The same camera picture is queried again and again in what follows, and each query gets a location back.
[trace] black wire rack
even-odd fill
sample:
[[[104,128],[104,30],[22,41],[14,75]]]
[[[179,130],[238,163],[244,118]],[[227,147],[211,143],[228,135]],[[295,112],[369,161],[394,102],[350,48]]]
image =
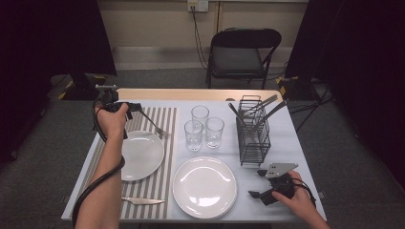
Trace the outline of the black wire rack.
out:
[[[260,166],[271,147],[267,120],[254,133],[250,132],[266,116],[266,109],[261,102],[258,95],[244,95],[239,103],[238,113],[245,123],[243,125],[236,118],[241,166],[244,163],[257,163]]]

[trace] white ceramic plate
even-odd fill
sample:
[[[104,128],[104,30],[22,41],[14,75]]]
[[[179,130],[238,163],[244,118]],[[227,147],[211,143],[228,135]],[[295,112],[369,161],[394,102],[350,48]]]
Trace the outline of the white ceramic plate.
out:
[[[122,145],[125,165],[121,170],[121,179],[133,181],[148,177],[163,161],[163,142],[150,132],[134,131],[127,135]]]
[[[176,172],[173,194],[184,212],[199,219],[217,218],[226,213],[236,199],[236,180],[220,160],[196,157]]]

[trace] chair backrest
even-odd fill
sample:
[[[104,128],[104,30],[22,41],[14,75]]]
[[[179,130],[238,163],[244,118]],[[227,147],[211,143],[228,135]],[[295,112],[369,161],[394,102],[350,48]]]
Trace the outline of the chair backrest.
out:
[[[226,48],[275,48],[281,42],[281,34],[273,29],[231,28],[220,31],[211,40],[213,47]]]

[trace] human hand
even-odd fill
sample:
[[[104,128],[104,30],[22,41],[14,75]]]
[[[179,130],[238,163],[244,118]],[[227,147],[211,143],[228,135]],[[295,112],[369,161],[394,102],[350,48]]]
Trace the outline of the human hand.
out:
[[[293,178],[293,182],[295,184],[302,184],[299,173],[295,171],[289,171],[288,173]],[[295,194],[292,198],[287,198],[283,194],[276,191],[273,191],[271,194],[278,201],[284,203],[289,209],[291,209],[291,211],[297,217],[304,220],[310,226],[310,228],[329,228],[321,215],[319,215],[315,206],[312,204],[309,194],[304,188],[295,186]]]
[[[98,123],[103,133],[108,137],[112,135],[123,135],[126,123],[126,112],[128,111],[128,105],[122,103],[119,110],[115,113],[107,112],[102,109],[100,105],[96,105],[95,112]]]

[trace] plate rim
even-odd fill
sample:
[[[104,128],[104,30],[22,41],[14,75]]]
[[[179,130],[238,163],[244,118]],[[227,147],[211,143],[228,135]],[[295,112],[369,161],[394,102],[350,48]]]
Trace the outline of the plate rim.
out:
[[[142,177],[142,178],[130,178],[130,179],[128,179],[128,178],[122,177],[122,171],[121,171],[121,180],[122,180],[122,181],[136,181],[136,180],[141,180],[141,179],[147,178],[147,177],[151,176],[153,173],[155,173],[156,170],[158,170],[158,168],[161,166],[161,164],[163,163],[163,160],[164,160],[164,155],[165,155],[165,152],[164,152],[164,144],[163,144],[163,141],[162,141],[157,135],[155,135],[155,134],[152,133],[152,132],[148,132],[148,131],[132,131],[132,132],[128,132],[128,133],[127,133],[128,138],[129,138],[129,135],[130,135],[130,134],[133,134],[133,133],[144,133],[144,134],[150,134],[150,135],[155,136],[156,139],[158,139],[159,142],[160,142],[160,145],[161,145],[161,149],[162,149],[162,151],[163,151],[163,154],[162,154],[161,161],[160,161],[158,167],[157,167],[151,174],[147,175],[146,177]]]
[[[185,211],[183,207],[181,207],[181,206],[179,205],[179,202],[178,202],[178,200],[177,200],[177,198],[176,198],[176,194],[175,194],[175,184],[174,184],[174,183],[175,183],[175,181],[176,181],[176,177],[178,176],[179,171],[181,170],[181,168],[182,168],[184,165],[186,165],[187,163],[190,163],[191,161],[196,160],[196,159],[213,159],[213,160],[219,161],[219,162],[221,162],[221,164],[222,164],[227,170],[229,170],[230,174],[232,175],[232,180],[233,180],[233,182],[234,182],[234,184],[235,184],[235,192],[233,192],[233,193],[234,193],[234,196],[233,196],[232,202],[231,202],[231,204],[229,204],[229,206],[226,208],[225,211],[223,211],[222,213],[220,213],[220,214],[217,215],[217,216],[214,216],[214,217],[199,217],[199,216],[196,216],[196,215],[191,215],[190,213],[188,213],[187,211]],[[215,158],[215,157],[212,157],[212,156],[197,156],[197,157],[194,157],[194,158],[191,158],[191,159],[188,159],[187,161],[185,161],[185,162],[179,167],[179,169],[176,171],[175,175],[173,176],[172,184],[173,184],[173,188],[172,188],[173,197],[174,197],[174,200],[176,201],[176,203],[178,204],[178,206],[184,211],[184,213],[186,213],[187,215],[189,215],[189,216],[191,216],[191,217],[194,217],[194,218],[196,218],[196,219],[216,219],[216,218],[219,218],[219,217],[223,216],[225,213],[227,213],[227,212],[232,208],[233,204],[234,204],[235,201],[236,201],[236,197],[238,196],[238,183],[236,182],[236,178],[235,178],[235,175],[233,174],[232,170],[231,170],[223,161],[221,161],[221,160],[219,160],[219,159],[217,159],[217,158]]]

